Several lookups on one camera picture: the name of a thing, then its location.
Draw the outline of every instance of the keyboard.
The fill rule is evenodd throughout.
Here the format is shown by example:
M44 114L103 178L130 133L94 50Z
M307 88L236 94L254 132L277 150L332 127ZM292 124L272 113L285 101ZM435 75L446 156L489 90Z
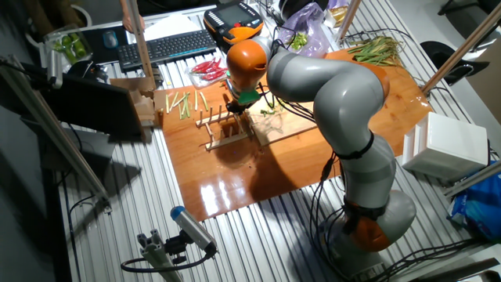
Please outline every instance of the keyboard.
M216 42L207 30L192 31L146 42L151 63L168 63L216 50ZM118 47L118 62L123 72L142 66L137 44Z

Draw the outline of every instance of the purple plastic bag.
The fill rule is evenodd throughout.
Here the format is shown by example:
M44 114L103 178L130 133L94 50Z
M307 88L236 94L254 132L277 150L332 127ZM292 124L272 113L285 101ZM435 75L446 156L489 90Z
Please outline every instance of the purple plastic bag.
M290 47L289 51L302 56L324 57L329 50L329 39L323 33L322 22L323 11L315 2L307 4L303 9L292 15L283 27L306 34L308 43L298 50ZM294 32L281 28L278 38L287 46L293 36Z
M328 9L338 8L342 6L348 6L348 0L329 0L327 4Z

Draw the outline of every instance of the blue bag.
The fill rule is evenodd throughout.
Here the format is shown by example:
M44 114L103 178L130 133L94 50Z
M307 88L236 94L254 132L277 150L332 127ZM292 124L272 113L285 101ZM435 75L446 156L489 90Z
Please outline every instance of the blue bag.
M458 194L449 207L449 219L500 243L501 173Z

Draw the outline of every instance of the black chair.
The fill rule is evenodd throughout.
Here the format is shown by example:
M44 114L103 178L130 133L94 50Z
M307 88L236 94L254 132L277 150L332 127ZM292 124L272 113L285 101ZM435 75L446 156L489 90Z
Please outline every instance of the black chair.
M439 69L454 53L454 49L441 42L423 42L421 43L421 47L423 47L424 52L430 57L437 69ZM488 65L489 62L461 60L446 76L444 76L444 79L449 85L453 85L461 78L465 78L482 71Z
M438 15L439 16L443 16L447 13L452 13L452 12L455 12L455 11L459 11L461 9L465 9L465 8L468 8L468 7L472 7L472 6L478 6L480 7L480 9L484 10L484 12L486 12L487 14L490 14L495 8L496 6L501 2L501 0L477 0L473 3L469 3L469 4L466 4L466 5L461 5L461 6L457 6L457 7L453 7L453 8L449 8L450 5L454 2L454 0L448 0L447 3L445 3L445 5L442 6L442 8L440 9L440 11L438 11ZM497 23L497 25L495 25L494 27L491 28L490 31L488 31L477 43L475 43L475 45L473 46L472 50L473 51L476 51L478 46L492 33L496 30L496 28L501 25L501 21L499 21Z

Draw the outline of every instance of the blue cap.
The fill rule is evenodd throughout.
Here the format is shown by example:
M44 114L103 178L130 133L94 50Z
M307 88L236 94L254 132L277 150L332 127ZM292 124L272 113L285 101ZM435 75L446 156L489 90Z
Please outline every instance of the blue cap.
M178 218L179 215L181 215L181 213L183 211L185 211L185 207L183 206L178 206L178 207L174 207L171 209L171 217L172 217L172 220L176 220Z

